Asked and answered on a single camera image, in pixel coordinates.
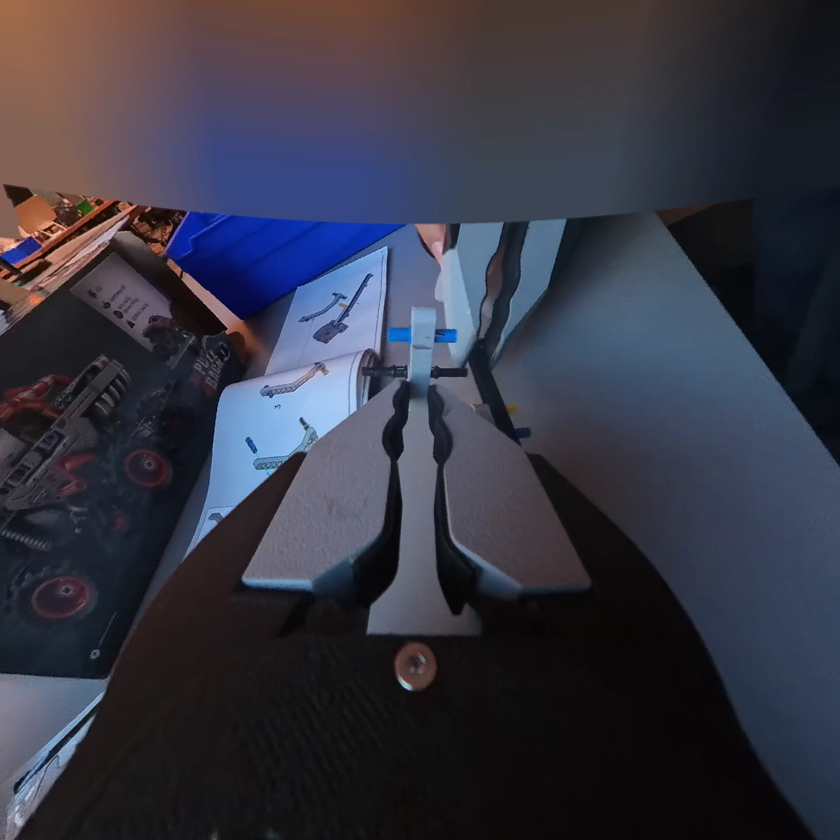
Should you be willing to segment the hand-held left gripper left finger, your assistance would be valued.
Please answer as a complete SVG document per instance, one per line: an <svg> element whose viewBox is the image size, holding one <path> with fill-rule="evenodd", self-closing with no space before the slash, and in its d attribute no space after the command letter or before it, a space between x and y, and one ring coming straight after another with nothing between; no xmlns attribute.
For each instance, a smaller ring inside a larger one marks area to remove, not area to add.
<svg viewBox="0 0 840 840"><path fill-rule="evenodd" d="M366 608L396 575L406 383L387 386L306 454L242 577Z"/></svg>

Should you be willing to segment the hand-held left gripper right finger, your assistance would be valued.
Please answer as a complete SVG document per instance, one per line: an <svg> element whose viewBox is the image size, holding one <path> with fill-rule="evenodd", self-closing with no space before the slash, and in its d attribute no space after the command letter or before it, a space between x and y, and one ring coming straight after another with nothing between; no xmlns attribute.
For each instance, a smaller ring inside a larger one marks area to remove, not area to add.
<svg viewBox="0 0 840 840"><path fill-rule="evenodd" d="M518 443L443 386L427 393L437 579L453 614L476 599L579 594L592 581Z"/></svg>

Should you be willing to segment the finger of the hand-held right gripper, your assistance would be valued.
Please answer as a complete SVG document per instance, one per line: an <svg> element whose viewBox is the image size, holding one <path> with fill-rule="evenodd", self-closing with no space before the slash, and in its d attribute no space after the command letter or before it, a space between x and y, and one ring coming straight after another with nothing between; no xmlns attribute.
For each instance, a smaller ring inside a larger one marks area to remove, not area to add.
<svg viewBox="0 0 840 840"><path fill-rule="evenodd" d="M490 317L491 363L500 360L509 339L548 291L567 225L566 219L513 225L502 258L501 289Z"/></svg>
<svg viewBox="0 0 840 840"><path fill-rule="evenodd" d="M476 342L492 356L507 325L518 270L518 223L449 224L436 285L444 306L447 330L455 331L448 345L454 366L466 365Z"/></svg>

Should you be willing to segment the grey lego beam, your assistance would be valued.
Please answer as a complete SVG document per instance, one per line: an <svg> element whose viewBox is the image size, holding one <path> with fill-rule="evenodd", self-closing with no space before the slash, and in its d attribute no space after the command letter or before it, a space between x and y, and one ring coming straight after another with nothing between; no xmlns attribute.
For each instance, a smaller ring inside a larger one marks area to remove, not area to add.
<svg viewBox="0 0 840 840"><path fill-rule="evenodd" d="M409 348L409 403L399 460L402 530L395 579L402 632L444 634L452 617L438 580L434 501L437 467L427 397L434 355L436 311L413 308Z"/></svg>

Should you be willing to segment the open instruction booklet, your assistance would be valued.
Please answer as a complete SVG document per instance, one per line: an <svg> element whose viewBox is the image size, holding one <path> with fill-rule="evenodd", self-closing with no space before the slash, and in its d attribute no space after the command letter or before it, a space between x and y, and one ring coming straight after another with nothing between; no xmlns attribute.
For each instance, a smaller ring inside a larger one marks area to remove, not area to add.
<svg viewBox="0 0 840 840"><path fill-rule="evenodd" d="M362 406L382 345L388 248L295 290L266 373L224 388L189 550L291 456Z"/></svg>

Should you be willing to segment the blue plastic bin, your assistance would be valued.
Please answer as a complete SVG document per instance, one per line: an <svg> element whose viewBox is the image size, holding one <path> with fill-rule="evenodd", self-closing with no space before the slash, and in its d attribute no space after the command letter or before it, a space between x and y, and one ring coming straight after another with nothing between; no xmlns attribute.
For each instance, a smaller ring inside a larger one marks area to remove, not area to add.
<svg viewBox="0 0 840 840"><path fill-rule="evenodd" d="M246 319L398 228L191 211L164 253Z"/></svg>

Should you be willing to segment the dark monster truck toy box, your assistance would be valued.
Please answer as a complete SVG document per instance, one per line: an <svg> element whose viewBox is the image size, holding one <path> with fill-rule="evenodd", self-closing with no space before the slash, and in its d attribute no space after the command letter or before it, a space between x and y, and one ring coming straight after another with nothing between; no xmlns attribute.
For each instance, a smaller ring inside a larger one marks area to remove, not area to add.
<svg viewBox="0 0 840 840"><path fill-rule="evenodd" d="M2 674L109 673L246 353L123 232L2 332Z"/></svg>

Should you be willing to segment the white plastic bag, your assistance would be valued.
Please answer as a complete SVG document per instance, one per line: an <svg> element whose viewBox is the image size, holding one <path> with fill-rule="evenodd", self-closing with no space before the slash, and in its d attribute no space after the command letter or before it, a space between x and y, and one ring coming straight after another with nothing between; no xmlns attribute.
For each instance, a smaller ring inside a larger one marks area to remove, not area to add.
<svg viewBox="0 0 840 840"><path fill-rule="evenodd" d="M1 838L17 838L86 736L104 695L100 694L57 735L2 783Z"/></svg>

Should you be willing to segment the cluttered wooden workbench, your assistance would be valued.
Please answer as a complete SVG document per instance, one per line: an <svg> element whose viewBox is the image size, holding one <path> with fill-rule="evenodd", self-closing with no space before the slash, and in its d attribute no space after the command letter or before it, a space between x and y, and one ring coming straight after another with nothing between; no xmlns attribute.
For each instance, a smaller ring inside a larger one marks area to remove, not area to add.
<svg viewBox="0 0 840 840"><path fill-rule="evenodd" d="M136 234L161 254L186 216L182 209L2 185L2 212L7 208L17 232L2 231L1 274L18 286L115 231Z"/></svg>

